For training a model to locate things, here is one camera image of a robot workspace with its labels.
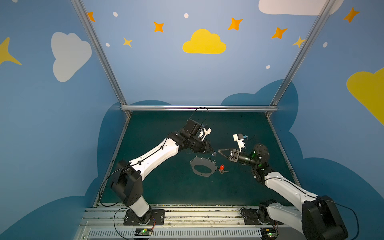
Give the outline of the red key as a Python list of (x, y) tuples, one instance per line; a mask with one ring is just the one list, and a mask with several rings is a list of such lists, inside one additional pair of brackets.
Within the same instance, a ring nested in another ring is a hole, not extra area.
[(225, 170), (225, 166), (224, 166), (224, 165), (221, 165), (221, 166), (219, 167), (219, 172), (220, 172), (221, 174), (228, 173), (228, 171)]

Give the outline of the grey oval keyring plate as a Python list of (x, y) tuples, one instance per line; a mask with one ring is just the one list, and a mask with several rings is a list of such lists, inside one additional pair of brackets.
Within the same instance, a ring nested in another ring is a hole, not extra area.
[[(202, 157), (195, 157), (194, 159), (192, 159), (190, 161), (190, 165), (191, 165), (193, 172), (196, 175), (198, 175), (200, 177), (205, 177), (205, 178), (210, 177), (212, 174), (214, 174), (218, 170), (218, 167), (214, 161), (212, 161), (210, 159), (202, 158)], [(196, 169), (197, 166), (206, 167), (210, 170), (210, 172), (209, 173), (200, 172)]]

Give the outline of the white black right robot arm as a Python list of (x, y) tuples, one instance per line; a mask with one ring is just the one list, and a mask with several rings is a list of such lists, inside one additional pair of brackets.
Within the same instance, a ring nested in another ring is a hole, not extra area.
[(250, 166), (258, 183), (275, 191), (293, 206), (269, 200), (259, 205), (258, 221), (283, 223), (302, 233), (308, 240), (345, 240), (349, 233), (336, 203), (328, 196), (318, 196), (289, 181), (269, 166), (270, 153), (264, 145), (255, 145), (250, 154), (237, 149), (222, 149), (219, 154), (229, 161)]

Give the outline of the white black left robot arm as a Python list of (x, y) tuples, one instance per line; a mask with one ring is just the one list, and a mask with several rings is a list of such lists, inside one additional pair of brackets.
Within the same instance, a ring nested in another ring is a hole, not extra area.
[(212, 153), (206, 137), (212, 132), (208, 126), (189, 119), (180, 131), (175, 131), (152, 150), (131, 161), (120, 161), (112, 174), (111, 189), (122, 203), (133, 212), (140, 225), (150, 221), (152, 208), (143, 197), (143, 180), (156, 167), (182, 150), (193, 153)]

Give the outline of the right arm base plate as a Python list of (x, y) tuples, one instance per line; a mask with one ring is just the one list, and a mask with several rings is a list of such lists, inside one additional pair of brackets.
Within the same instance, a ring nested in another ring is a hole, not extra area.
[(240, 208), (240, 215), (244, 219), (246, 225), (282, 225), (279, 221), (272, 220), (267, 210), (265, 209), (251, 209), (251, 208)]

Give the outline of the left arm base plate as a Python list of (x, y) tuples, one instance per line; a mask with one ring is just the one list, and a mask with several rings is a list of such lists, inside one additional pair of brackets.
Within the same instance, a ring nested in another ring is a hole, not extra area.
[(131, 209), (127, 210), (124, 226), (162, 226), (165, 220), (165, 210), (149, 209), (142, 217), (138, 217)]

